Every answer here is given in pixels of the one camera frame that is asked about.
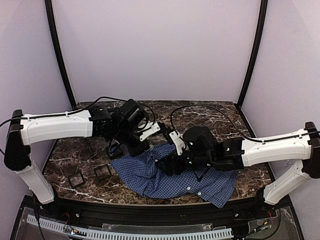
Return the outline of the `round brooch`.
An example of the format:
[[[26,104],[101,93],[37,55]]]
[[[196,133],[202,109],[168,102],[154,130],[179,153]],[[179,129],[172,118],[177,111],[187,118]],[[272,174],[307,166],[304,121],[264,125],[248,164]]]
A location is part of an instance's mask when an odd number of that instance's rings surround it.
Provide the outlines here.
[[[110,153],[113,155],[113,154],[115,154],[117,151],[118,151],[118,149],[117,149],[117,148],[114,148],[114,149],[111,150]]]

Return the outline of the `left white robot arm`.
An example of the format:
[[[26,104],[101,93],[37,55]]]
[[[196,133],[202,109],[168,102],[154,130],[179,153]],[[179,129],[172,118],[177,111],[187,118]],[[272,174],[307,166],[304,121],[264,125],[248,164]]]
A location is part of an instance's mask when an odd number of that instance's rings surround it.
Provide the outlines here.
[[[14,171],[42,204],[55,200],[53,187],[31,159],[31,145],[65,138],[102,137],[127,147],[132,157],[150,148],[148,137],[160,131],[155,120],[150,121],[145,106],[133,99],[120,107],[105,108],[95,102],[89,106],[62,113],[23,114],[17,109],[9,124],[4,155],[5,166]]]

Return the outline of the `blue checked shirt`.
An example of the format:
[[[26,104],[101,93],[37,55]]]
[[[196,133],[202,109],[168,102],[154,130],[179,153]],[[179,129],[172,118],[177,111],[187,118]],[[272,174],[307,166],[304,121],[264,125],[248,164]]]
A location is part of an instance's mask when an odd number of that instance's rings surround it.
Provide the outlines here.
[[[237,170],[187,169],[181,174],[168,176],[156,167],[156,163],[173,150],[172,145],[162,143],[141,155],[126,155],[110,164],[125,185],[143,197],[170,199],[194,194],[222,208],[234,192]]]

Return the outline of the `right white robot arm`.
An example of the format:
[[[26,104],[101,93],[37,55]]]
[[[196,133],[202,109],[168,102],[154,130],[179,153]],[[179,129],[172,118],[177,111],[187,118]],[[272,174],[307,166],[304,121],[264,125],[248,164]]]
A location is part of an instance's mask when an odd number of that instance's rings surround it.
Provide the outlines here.
[[[186,169],[214,168],[240,170],[261,163],[294,160],[294,164],[275,182],[256,193],[257,206],[276,205],[283,197],[311,179],[320,177],[320,132],[313,122],[283,135],[230,138],[218,142],[208,127],[194,126],[183,135],[172,131],[167,140],[175,150],[155,165],[168,176]]]

